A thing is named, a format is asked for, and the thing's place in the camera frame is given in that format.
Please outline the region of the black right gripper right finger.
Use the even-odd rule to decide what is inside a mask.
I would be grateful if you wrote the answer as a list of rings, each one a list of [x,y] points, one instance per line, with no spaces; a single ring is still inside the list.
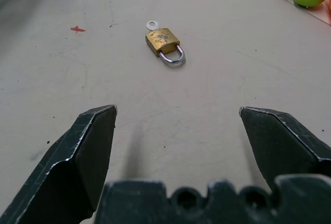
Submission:
[[[259,170],[270,189],[286,174],[330,176],[330,146],[292,115],[272,109],[241,107],[243,121]]]

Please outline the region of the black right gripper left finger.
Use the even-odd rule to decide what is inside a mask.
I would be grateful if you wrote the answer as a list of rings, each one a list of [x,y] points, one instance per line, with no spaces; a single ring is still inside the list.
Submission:
[[[117,107],[80,114],[47,150],[1,223],[81,223],[96,211],[109,168]]]

